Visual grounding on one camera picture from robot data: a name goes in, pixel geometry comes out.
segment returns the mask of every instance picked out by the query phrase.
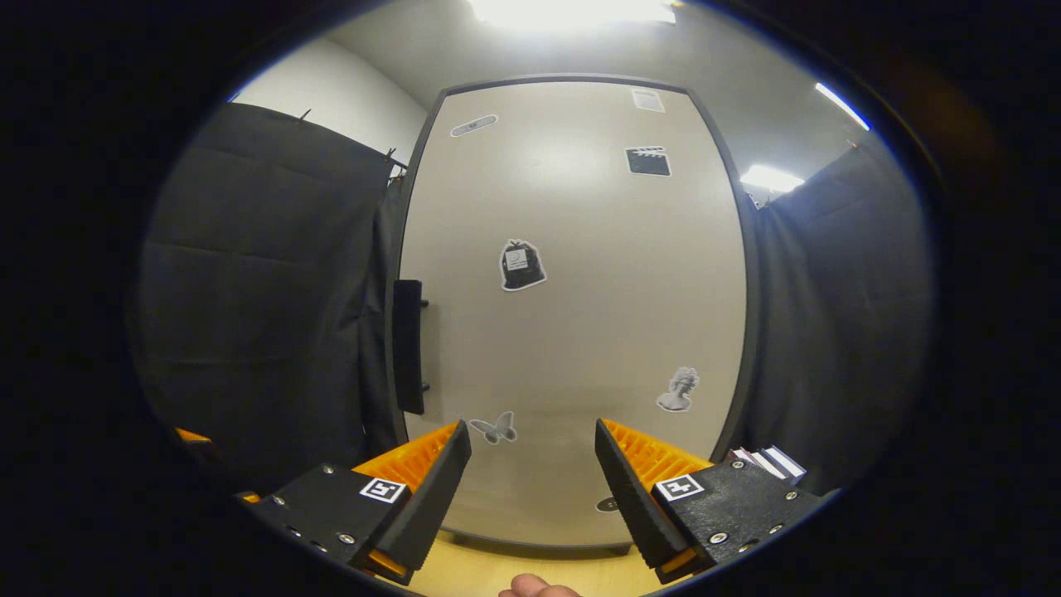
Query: stack of books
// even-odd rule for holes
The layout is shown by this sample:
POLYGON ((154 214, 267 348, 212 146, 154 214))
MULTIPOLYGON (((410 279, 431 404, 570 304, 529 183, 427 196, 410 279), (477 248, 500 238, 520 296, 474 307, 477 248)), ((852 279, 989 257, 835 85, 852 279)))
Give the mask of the stack of books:
POLYGON ((781 452, 778 446, 770 446, 759 452, 748 452, 744 447, 731 450, 726 460, 730 462, 734 459, 761 467, 767 473, 779 479, 787 480, 794 486, 806 474, 806 470, 797 464, 787 454, 781 452))

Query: finger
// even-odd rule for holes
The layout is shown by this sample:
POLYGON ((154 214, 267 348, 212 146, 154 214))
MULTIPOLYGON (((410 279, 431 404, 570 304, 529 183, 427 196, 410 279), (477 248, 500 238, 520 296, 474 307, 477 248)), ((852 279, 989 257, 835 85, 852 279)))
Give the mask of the finger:
POLYGON ((512 593, 516 593, 517 597, 538 597, 538 594, 547 586, 547 582, 535 575, 517 575, 512 579, 512 593))
POLYGON ((578 597, 571 587, 563 586, 562 584, 554 584, 553 586, 547 586, 538 594, 538 597, 578 597))

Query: wooden floor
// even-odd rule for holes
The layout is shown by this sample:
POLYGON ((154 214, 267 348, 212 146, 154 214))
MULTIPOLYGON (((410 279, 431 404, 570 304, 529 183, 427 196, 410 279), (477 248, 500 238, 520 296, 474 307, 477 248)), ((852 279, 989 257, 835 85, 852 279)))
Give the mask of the wooden floor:
POLYGON ((637 547, 625 556, 606 549, 544 551, 457 540, 439 531, 408 590, 427 597, 497 597, 522 573, 566 584, 582 597, 632 597, 664 586, 637 547), (469 586, 467 579, 476 580, 469 586))

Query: hand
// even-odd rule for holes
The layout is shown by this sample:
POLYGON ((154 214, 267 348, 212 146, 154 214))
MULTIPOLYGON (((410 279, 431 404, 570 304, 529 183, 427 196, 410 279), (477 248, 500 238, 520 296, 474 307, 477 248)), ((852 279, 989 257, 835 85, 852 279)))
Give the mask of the hand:
POLYGON ((578 597, 562 584, 550 584, 535 575, 519 575, 512 579, 512 589, 504 590, 498 597, 578 597))

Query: butterfly sticker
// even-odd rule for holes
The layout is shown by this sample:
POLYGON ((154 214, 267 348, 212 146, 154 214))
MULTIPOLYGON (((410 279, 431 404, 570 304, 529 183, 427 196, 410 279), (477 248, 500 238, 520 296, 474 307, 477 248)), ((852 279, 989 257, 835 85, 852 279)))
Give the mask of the butterfly sticker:
POLYGON ((501 442, 501 438, 508 440, 509 442, 515 442, 516 438, 516 427, 512 427, 512 419, 516 414, 508 410, 501 414, 498 417, 498 422, 490 425, 486 421, 480 421, 479 419, 472 419, 468 422, 476 432, 483 434, 483 438, 491 445, 498 445, 501 442))

